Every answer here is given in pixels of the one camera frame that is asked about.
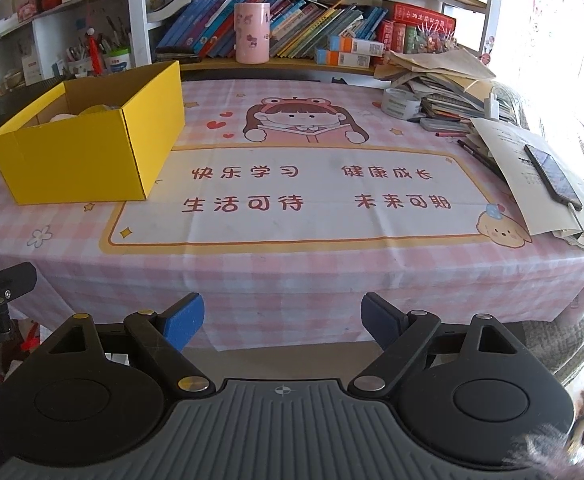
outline red heart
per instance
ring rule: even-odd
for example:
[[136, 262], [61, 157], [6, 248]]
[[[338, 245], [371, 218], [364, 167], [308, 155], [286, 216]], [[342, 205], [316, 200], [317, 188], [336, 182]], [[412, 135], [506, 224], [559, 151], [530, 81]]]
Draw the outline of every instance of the red heart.
[[217, 123], [216, 121], [210, 121], [206, 126], [210, 129], [210, 130], [216, 130], [218, 128], [223, 128], [227, 123]]

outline pink tumbler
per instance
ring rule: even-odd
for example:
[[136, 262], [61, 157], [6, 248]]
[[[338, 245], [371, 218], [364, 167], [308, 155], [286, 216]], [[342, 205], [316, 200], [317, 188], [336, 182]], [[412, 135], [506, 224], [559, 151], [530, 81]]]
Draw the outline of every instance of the pink tumbler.
[[270, 4], [234, 6], [236, 60], [258, 64], [270, 60]]

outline black pen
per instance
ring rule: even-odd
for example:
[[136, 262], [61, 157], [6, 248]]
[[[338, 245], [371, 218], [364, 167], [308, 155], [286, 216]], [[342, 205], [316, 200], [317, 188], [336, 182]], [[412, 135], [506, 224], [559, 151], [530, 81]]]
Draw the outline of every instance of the black pen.
[[456, 142], [462, 148], [464, 148], [466, 151], [468, 151], [470, 153], [470, 155], [472, 155], [476, 160], [478, 160], [480, 163], [482, 163], [493, 174], [495, 174], [496, 176], [498, 176], [506, 184], [508, 183], [508, 181], [505, 180], [505, 176], [503, 175], [503, 173], [501, 172], [501, 170], [499, 169], [499, 167], [496, 165], [496, 163], [492, 162], [489, 158], [487, 158], [486, 156], [484, 156], [481, 153], [477, 152], [472, 146], [469, 146], [468, 144], [466, 144], [465, 142], [463, 142], [461, 139], [457, 140]]

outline roll of clear tape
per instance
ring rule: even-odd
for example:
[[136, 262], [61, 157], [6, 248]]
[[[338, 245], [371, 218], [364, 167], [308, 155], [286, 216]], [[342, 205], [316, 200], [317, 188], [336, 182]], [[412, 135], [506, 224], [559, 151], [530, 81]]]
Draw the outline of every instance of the roll of clear tape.
[[421, 100], [412, 92], [399, 88], [386, 88], [383, 92], [381, 110], [390, 117], [408, 120], [419, 113]]

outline crosshair symbol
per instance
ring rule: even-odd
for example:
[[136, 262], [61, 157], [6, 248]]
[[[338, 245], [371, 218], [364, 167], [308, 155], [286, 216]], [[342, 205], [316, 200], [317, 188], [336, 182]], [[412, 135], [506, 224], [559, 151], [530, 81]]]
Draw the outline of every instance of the crosshair symbol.
[[280, 395], [281, 397], [286, 396], [287, 394], [290, 394], [293, 391], [294, 390], [292, 390], [288, 386], [285, 386], [284, 384], [282, 384], [281, 386], [278, 386], [277, 388], [274, 388], [274, 393], [276, 393], [277, 395]]

